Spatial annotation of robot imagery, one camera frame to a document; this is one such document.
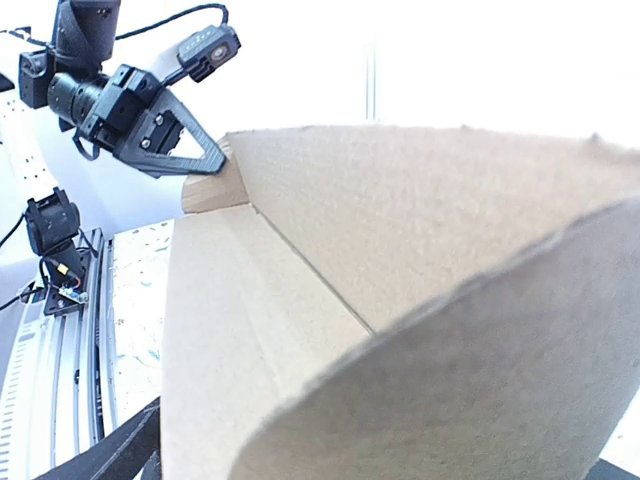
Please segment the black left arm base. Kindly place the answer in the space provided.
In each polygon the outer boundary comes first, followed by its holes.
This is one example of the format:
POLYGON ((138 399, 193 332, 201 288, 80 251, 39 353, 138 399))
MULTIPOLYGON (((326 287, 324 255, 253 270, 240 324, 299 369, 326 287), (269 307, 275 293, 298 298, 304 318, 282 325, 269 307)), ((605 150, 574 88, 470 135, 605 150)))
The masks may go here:
POLYGON ((39 274, 45 289, 43 313, 68 314, 89 300, 90 266, 98 257, 80 227, 80 212, 66 192, 27 201, 24 213, 29 243, 39 258, 39 274))

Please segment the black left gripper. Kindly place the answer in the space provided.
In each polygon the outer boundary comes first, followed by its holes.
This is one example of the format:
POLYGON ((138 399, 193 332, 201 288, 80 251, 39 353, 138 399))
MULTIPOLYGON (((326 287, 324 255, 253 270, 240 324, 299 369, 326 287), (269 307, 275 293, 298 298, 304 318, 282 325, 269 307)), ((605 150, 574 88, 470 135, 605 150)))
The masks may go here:
POLYGON ((124 164, 151 177, 217 175, 226 156, 189 109, 169 90, 159 96, 160 113, 171 112, 182 125, 177 145, 167 154, 138 150, 115 151, 125 144, 135 123, 161 91, 151 73, 123 64, 108 77, 101 74, 79 84, 74 93, 74 144, 86 159, 98 158, 102 149, 124 164))

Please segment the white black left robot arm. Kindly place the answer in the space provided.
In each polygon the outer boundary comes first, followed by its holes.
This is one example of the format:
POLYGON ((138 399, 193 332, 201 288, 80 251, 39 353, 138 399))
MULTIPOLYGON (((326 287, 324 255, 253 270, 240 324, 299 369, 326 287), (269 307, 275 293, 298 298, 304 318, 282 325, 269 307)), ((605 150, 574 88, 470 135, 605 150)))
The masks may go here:
POLYGON ((128 65, 106 75, 119 8, 117 1, 60 2, 52 41, 20 57, 19 99, 50 108, 76 146, 90 143, 80 152, 88 160, 107 151, 153 178, 220 174, 225 154, 169 88, 184 78, 199 83, 235 56, 235 31, 223 20, 191 35, 164 79, 128 65))

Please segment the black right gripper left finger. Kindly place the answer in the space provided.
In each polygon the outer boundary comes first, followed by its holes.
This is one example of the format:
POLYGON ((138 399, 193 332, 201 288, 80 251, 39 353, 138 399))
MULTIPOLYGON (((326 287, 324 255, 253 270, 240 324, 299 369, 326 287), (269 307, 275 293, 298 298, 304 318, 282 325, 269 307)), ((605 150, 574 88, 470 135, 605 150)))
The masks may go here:
POLYGON ((38 479, 162 479, 160 397, 110 435, 38 479))

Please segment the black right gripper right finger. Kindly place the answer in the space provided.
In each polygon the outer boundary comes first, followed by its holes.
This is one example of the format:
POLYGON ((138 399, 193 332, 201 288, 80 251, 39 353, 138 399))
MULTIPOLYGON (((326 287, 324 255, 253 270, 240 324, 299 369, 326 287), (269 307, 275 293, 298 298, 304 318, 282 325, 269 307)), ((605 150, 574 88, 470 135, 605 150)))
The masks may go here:
POLYGON ((587 480, 639 480, 639 477, 604 459, 599 459, 587 473, 587 480))

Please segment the brown cardboard box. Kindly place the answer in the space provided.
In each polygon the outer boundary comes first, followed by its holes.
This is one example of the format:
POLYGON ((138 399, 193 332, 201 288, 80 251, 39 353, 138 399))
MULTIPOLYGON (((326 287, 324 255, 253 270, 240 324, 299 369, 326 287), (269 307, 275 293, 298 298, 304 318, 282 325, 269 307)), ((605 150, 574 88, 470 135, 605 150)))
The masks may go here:
POLYGON ((639 475, 639 152, 598 137, 230 133, 189 176, 168 479, 639 475))

